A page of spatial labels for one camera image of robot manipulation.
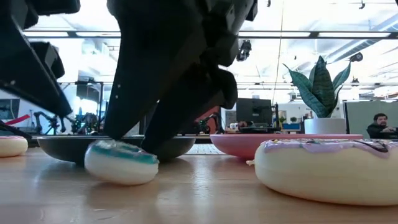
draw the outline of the plush donut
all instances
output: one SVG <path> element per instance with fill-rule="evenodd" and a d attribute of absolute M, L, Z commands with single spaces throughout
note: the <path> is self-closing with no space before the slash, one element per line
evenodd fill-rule
<path fill-rule="evenodd" d="M 114 140 L 91 143 L 85 155 L 85 168 L 90 174 L 121 185 L 138 185 L 153 180 L 158 166 L 155 155 Z"/>
<path fill-rule="evenodd" d="M 262 143 L 257 178 L 283 194 L 348 205 L 398 205 L 398 143 L 273 140 Z"/>
<path fill-rule="evenodd" d="M 18 156 L 26 152 L 27 140 L 21 136 L 0 136 L 0 157 Z"/>

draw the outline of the man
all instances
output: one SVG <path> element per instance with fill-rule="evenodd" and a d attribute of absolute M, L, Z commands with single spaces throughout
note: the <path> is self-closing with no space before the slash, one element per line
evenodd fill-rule
<path fill-rule="evenodd" d="M 397 129 L 387 126 L 388 117 L 384 113 L 378 113 L 373 117 L 373 123 L 368 126 L 367 132 L 370 138 L 383 138 L 383 133 L 396 132 Z"/>

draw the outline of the computer monitor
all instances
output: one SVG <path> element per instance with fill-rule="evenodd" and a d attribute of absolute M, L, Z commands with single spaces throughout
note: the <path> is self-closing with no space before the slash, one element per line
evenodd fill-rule
<path fill-rule="evenodd" d="M 252 121 L 254 124 L 272 126 L 271 100 L 238 98 L 236 119 L 237 121 Z"/>

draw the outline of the table surface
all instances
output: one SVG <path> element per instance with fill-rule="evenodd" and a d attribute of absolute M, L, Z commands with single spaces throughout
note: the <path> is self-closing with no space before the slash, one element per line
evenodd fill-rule
<path fill-rule="evenodd" d="M 226 155 L 161 164 L 152 182 L 104 184 L 40 149 L 0 159 L 2 224 L 398 223 L 398 207 L 350 207 L 273 192 Z"/>

